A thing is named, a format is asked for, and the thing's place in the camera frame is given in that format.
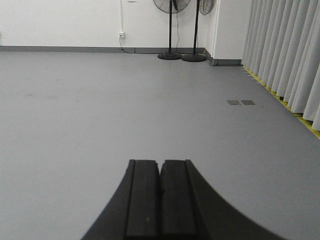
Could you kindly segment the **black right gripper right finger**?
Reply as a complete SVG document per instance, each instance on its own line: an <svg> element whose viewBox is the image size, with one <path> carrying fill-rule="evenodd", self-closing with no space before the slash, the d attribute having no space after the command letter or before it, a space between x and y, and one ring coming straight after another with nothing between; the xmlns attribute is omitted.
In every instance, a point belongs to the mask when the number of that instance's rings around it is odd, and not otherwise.
<svg viewBox="0 0 320 240"><path fill-rule="evenodd" d="M191 160L166 160L161 168L161 239L280 240L235 209Z"/></svg>

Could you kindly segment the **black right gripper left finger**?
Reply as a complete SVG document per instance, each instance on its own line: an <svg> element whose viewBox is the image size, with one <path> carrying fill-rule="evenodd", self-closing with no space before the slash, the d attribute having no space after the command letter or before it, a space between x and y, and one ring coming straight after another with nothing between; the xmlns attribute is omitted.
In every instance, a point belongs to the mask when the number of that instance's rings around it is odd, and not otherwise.
<svg viewBox="0 0 320 240"><path fill-rule="evenodd" d="M157 240L160 236L159 170L154 160L134 160L84 240Z"/></svg>

